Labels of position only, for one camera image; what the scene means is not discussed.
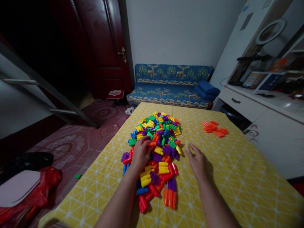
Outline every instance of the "white cabinet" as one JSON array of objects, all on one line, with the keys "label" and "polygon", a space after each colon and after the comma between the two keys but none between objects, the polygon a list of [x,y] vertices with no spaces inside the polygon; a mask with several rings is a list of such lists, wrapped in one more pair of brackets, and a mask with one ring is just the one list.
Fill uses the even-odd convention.
[{"label": "white cabinet", "polygon": [[304,125],[268,109],[246,136],[286,179],[304,175]]},{"label": "white cabinet", "polygon": [[275,98],[227,86],[212,110],[219,111],[224,103],[230,105],[252,122],[247,138],[284,178],[304,176],[304,102],[293,101],[282,93],[268,93]]}]

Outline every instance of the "pile of building blocks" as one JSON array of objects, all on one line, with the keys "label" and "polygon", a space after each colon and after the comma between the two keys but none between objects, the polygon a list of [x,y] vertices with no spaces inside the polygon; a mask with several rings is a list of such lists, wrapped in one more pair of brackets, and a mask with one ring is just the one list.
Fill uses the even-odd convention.
[{"label": "pile of building blocks", "polygon": [[178,175],[178,171],[172,161],[183,155],[179,147],[181,141],[174,138],[181,134],[181,130],[177,119],[163,112],[154,112],[150,117],[142,118],[136,130],[131,133],[131,139],[128,140],[131,147],[130,152],[125,152],[121,158],[124,164],[123,176],[132,162],[137,140],[148,135],[152,140],[148,146],[153,147],[150,159],[141,171],[136,183],[136,194],[141,213],[146,211],[148,202],[154,196],[160,196],[166,182],[168,182],[168,186],[165,188],[164,204],[176,209],[175,176]]},{"label": "pile of building blocks", "polygon": [[205,126],[204,128],[205,132],[207,133],[214,132],[214,134],[219,138],[225,137],[225,135],[229,133],[226,128],[218,129],[219,123],[215,121],[211,121],[210,123],[208,121],[205,121],[202,123],[202,125]]}]

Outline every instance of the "blue pillow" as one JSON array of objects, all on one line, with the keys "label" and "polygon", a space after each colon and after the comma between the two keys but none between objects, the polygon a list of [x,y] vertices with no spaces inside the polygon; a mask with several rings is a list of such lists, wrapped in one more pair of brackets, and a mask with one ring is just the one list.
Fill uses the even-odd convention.
[{"label": "blue pillow", "polygon": [[208,95],[213,95],[213,96],[217,97],[219,95],[219,93],[221,92],[218,88],[215,88],[207,81],[200,81],[199,86],[203,89],[205,94],[208,94]]},{"label": "blue pillow", "polygon": [[194,90],[205,100],[214,101],[216,96],[206,94],[198,85],[194,87]]}]

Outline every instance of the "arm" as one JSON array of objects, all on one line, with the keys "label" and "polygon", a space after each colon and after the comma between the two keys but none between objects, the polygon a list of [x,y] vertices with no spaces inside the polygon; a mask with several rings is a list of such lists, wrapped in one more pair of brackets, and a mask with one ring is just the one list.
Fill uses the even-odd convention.
[{"label": "arm", "polygon": [[132,163],[94,227],[129,227],[136,181],[139,173],[148,162],[152,149],[149,147],[146,150],[151,142],[144,142],[147,138],[148,136],[145,136],[137,141]]},{"label": "arm", "polygon": [[189,146],[196,153],[193,155],[190,149],[186,148],[191,168],[199,186],[199,196],[208,227],[241,227],[216,186],[208,178],[206,156],[196,146],[192,144]]}]

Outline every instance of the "drawer handle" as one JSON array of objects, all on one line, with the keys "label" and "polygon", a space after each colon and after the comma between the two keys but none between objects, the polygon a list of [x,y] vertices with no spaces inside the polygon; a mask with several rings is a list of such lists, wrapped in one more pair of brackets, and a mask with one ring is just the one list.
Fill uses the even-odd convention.
[{"label": "drawer handle", "polygon": [[240,101],[237,101],[236,99],[234,99],[234,98],[231,98],[231,100],[234,102],[234,103],[238,103],[238,104],[240,104],[241,102]]}]

